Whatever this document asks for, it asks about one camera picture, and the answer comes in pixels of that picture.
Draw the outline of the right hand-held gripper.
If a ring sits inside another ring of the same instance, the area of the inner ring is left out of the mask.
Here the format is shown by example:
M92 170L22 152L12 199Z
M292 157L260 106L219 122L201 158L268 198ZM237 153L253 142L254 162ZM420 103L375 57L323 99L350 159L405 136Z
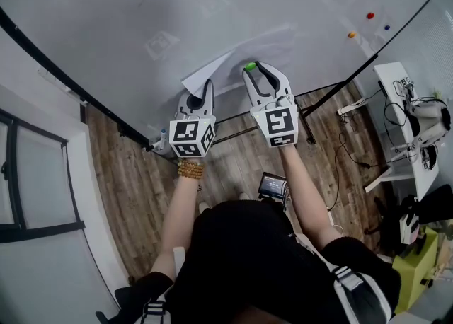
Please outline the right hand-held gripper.
M275 96L262 93L250 71L243 68L242 79L253 106L250 114L270 148L294 145L298 140L298 109L289 79L270 64L260 61L255 63L273 87Z

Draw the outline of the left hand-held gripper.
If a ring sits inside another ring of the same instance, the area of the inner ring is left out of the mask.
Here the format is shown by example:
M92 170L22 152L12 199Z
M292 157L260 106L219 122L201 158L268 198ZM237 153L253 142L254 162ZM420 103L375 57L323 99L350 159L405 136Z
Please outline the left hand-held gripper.
M206 157L215 132L214 86L211 79L206 80L202 97L198 98L189 91L180 97L175 119L170 121L169 144L179 158Z

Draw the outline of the white paper sheet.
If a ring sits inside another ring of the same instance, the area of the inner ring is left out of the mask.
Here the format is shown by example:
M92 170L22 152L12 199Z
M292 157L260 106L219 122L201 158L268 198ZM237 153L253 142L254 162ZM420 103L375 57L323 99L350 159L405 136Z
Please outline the white paper sheet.
M245 41L226 54L212 60L185 77L181 83L194 96L202 95L206 80L211 80L216 96L244 85L242 69L256 60L279 69L284 74L291 70L296 29L282 25L270 32Z

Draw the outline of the black-framed whiteboard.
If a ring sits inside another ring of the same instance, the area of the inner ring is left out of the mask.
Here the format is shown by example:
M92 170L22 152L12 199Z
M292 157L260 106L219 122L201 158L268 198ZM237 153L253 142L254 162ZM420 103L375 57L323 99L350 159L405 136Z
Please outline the black-framed whiteboard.
M170 121L187 91L181 81L235 46L293 25L294 56L284 75L296 97L351 81L429 2L0 0L0 26L146 148L162 128L169 143ZM214 95L218 122L252 107L245 83Z

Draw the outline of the person's left forearm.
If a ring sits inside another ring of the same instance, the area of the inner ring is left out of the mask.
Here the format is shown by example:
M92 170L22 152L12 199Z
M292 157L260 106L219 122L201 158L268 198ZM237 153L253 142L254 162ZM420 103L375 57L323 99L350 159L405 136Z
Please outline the person's left forearm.
M176 279L174 248L190 246L197 208L199 180L179 176L168 210L164 217L161 235L161 249L151 272L160 272L173 282Z

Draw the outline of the person's right forearm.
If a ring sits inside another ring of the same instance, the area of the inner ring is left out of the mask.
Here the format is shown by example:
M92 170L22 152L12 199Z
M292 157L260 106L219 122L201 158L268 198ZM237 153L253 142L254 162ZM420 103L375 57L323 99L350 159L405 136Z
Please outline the person's right forearm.
M295 145L283 146L279 153L302 233L315 249L321 251L341 235L331 224L326 204Z

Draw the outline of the small black screen device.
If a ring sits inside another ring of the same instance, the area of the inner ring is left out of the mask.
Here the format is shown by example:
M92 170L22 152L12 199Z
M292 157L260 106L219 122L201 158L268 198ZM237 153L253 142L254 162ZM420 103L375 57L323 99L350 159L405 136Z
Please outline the small black screen device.
M258 187L258 194L283 200L285 198L286 182L285 177L264 172Z

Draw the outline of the white desk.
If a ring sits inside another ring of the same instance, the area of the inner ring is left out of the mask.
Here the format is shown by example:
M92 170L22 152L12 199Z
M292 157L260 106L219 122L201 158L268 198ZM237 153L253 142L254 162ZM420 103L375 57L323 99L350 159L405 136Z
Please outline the white desk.
M384 182L413 180L415 196L421 201L438 176L439 165L431 165L430 154L424 154L422 148L416 145L410 120L404 110L408 107L407 88L411 86L412 80L400 62L376 65L374 71L378 76L380 91L388 100L385 106L392 107L395 113L396 126L401 130L403 143L391 145L390 152L395 156L390 158L389 168L366 186L365 191L371 192Z

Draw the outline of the white headset device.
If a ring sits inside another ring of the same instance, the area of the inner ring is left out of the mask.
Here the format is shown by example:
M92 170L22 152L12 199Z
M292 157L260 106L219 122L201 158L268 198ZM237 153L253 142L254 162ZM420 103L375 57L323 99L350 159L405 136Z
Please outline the white headset device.
M451 116L447 104L434 97L407 98L403 101L403 111L406 155L415 163L423 149L434 145L450 131Z

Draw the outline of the person's black clothing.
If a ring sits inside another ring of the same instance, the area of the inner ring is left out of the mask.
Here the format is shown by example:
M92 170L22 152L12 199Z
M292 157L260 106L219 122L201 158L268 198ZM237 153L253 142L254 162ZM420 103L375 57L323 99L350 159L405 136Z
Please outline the person's black clothing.
M164 295L171 324L231 324L249 308L288 324L349 324L328 264L369 275L397 307L399 273L361 241L340 237L313 253L277 204L223 202L196 218L178 276L141 278L131 310L118 320L136 324L144 305Z

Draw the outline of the white carton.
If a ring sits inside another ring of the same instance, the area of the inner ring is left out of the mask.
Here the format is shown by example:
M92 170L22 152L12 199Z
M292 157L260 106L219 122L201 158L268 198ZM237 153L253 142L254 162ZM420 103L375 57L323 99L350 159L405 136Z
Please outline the white carton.
M418 237L420 229L419 217L414 213L404 214L399 220L400 241L410 245Z

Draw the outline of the black bag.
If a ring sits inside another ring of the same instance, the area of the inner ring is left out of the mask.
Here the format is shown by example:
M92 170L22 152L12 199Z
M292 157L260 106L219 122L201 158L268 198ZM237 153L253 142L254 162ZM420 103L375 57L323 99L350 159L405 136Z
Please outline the black bag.
M424 236L421 232L423 226L453 219L453 189L450 185L437 188L421 200L417 200L414 195L408 195L402 200L392 197L382 202L376 197L374 203L381 221L375 228L364 230L364 234L372 235L378 232L380 247L385 252L393 252L397 255ZM416 240L410 245L405 245L400 241L399 220L404 214L409 213L418 215L420 229Z

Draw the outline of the black office chair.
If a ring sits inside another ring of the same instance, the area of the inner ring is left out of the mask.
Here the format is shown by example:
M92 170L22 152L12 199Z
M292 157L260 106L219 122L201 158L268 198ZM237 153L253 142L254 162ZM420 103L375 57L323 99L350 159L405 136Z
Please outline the black office chair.
M137 283L133 287L118 289L115 294L120 294L120 311L111 319L101 311L96 311L100 324L143 324L144 319L151 314L164 313L164 300L161 296L170 287L171 281L163 280Z

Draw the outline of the green box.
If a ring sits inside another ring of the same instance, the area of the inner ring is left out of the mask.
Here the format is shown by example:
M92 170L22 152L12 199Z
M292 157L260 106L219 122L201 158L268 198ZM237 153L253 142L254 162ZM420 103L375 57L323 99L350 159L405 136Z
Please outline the green box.
M401 276L401 290L395 313L407 311L427 289L428 280L436 262L438 234L431 228L425 230L425 243L420 250L414 247L407 256L397 255L392 267Z

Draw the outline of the black window frame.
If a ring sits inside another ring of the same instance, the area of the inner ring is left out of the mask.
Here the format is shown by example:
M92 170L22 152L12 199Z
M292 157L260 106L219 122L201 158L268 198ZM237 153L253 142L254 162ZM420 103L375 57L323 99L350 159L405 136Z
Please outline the black window frame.
M68 143L0 109L0 244L85 229Z

